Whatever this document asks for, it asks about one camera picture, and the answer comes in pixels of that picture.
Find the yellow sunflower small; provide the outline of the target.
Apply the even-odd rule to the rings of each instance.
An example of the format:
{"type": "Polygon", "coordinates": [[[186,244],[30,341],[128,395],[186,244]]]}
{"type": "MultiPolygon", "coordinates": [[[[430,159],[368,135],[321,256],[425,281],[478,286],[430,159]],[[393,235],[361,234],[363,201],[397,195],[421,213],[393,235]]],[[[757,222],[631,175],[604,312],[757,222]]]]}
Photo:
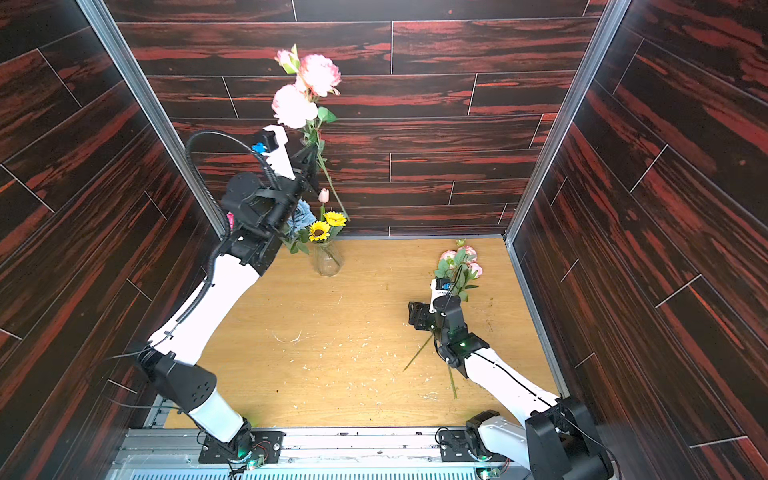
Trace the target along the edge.
{"type": "Polygon", "coordinates": [[[347,224],[347,217],[343,213],[327,211],[323,215],[323,221],[330,227],[344,227],[347,224]]]}

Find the pale pink peony stem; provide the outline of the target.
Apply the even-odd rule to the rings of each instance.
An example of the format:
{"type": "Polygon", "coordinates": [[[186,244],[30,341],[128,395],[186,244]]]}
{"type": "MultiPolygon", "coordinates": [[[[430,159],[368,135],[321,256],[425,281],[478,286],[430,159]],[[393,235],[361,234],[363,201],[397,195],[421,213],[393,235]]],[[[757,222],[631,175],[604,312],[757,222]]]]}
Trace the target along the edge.
{"type": "MultiPolygon", "coordinates": [[[[448,295],[460,297],[462,308],[462,303],[468,300],[468,291],[477,287],[475,281],[482,273],[483,269],[477,262],[476,250],[467,245],[464,240],[459,240],[454,250],[447,250],[440,255],[434,278],[445,278],[451,281],[453,287],[448,295]]],[[[457,397],[454,374],[458,372],[466,376],[465,361],[476,350],[485,348],[487,343],[472,333],[469,328],[468,337],[464,341],[447,346],[438,346],[433,335],[429,334],[430,338],[425,343],[432,344],[436,354],[447,365],[451,391],[453,396],[457,397]]]]}

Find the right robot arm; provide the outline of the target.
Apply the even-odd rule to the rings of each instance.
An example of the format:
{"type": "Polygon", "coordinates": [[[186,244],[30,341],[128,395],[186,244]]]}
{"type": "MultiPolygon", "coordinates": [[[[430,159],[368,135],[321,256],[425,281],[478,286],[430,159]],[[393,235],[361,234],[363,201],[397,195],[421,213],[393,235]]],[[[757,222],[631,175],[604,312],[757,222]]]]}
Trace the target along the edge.
{"type": "Polygon", "coordinates": [[[600,439],[587,407],[537,386],[469,331],[456,296],[435,293],[429,304],[408,304],[408,323],[431,334],[436,354],[451,369],[489,392],[513,415],[482,412],[467,424],[469,451],[478,459],[504,456],[532,479],[617,479],[619,465],[600,439]]]}

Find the clear glass vase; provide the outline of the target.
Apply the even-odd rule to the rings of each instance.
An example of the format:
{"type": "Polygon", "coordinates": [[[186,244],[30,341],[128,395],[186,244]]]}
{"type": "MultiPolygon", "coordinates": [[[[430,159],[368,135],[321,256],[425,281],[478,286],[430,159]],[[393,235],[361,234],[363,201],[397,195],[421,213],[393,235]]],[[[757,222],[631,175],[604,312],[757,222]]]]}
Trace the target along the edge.
{"type": "Polygon", "coordinates": [[[314,243],[312,245],[311,264],[319,275],[333,277],[344,266],[344,257],[335,242],[314,243]]]}

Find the pink peony spray stem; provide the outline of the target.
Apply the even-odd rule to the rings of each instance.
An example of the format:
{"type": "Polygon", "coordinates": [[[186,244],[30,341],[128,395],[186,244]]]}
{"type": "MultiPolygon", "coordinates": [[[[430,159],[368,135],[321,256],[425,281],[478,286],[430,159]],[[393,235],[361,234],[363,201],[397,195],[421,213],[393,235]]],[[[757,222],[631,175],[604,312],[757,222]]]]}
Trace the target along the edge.
{"type": "Polygon", "coordinates": [[[323,173],[341,214],[349,219],[338,193],[324,156],[326,142],[322,128],[338,120],[337,116],[320,102],[329,96],[339,96],[338,86],[342,81],[339,67],[321,54],[300,56],[298,47],[280,49],[274,60],[283,71],[294,77],[291,84],[281,87],[273,96],[271,108],[274,117],[282,126],[302,133],[305,146],[314,146],[317,151],[318,169],[323,173]]]}

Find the pink tulip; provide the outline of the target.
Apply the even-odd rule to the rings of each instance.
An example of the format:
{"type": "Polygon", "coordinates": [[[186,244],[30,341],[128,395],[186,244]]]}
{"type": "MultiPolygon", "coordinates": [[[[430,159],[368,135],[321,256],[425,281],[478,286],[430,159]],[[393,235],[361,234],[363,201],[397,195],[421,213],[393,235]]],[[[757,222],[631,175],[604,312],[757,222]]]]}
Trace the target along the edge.
{"type": "Polygon", "coordinates": [[[323,188],[318,195],[318,201],[321,204],[326,204],[329,202],[329,200],[330,200],[330,191],[327,188],[323,188]]]}

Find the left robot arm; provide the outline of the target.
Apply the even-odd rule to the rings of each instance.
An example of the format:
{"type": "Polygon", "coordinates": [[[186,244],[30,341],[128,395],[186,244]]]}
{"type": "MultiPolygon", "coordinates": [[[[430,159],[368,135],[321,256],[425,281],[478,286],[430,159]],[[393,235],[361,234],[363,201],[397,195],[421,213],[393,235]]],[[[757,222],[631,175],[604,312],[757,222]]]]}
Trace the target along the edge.
{"type": "Polygon", "coordinates": [[[216,376],[198,361],[226,315],[267,271],[288,237],[288,220],[317,182],[317,150],[289,156],[283,147],[257,153],[271,178],[242,172],[221,200],[229,234],[213,248],[207,276],[137,355],[138,367],[209,438],[242,458],[252,437],[247,420],[218,391],[216,376]]]}

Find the yellow sunflower large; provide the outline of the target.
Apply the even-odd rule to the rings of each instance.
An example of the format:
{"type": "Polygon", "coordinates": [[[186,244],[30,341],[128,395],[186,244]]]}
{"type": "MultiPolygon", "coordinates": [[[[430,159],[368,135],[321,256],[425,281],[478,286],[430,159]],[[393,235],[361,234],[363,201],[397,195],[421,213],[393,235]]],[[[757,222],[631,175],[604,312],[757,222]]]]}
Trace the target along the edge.
{"type": "Polygon", "coordinates": [[[307,228],[307,238],[312,243],[322,243],[331,239],[332,226],[325,221],[316,221],[307,228]]]}

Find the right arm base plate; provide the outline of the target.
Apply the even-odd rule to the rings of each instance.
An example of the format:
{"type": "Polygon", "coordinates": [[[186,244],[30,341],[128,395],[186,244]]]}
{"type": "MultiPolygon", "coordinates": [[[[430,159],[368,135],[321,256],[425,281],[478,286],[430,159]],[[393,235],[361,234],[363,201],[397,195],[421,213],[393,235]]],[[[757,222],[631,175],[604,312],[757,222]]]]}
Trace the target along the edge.
{"type": "Polygon", "coordinates": [[[479,436],[466,428],[439,427],[435,432],[434,440],[444,463],[504,463],[507,461],[503,455],[486,451],[480,445],[479,436]]]}

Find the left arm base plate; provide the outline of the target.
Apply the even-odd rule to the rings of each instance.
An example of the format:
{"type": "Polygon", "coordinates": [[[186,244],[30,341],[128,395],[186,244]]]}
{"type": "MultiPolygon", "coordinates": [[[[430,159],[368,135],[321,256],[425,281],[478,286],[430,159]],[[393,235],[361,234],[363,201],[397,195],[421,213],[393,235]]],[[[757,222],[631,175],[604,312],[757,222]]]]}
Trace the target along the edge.
{"type": "Polygon", "coordinates": [[[231,465],[260,468],[279,461],[285,433],[279,430],[240,431],[225,443],[205,434],[198,462],[202,465],[231,465]]]}

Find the metal front rail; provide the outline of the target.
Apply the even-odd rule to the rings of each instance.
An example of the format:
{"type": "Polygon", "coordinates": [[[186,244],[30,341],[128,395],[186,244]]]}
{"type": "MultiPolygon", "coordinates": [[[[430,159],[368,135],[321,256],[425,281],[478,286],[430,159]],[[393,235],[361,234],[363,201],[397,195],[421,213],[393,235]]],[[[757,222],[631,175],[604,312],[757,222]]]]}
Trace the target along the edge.
{"type": "Polygon", "coordinates": [[[530,479],[518,464],[444,463],[439,427],[284,428],[276,464],[202,465],[203,434],[134,429],[118,448],[109,479],[530,479]]]}

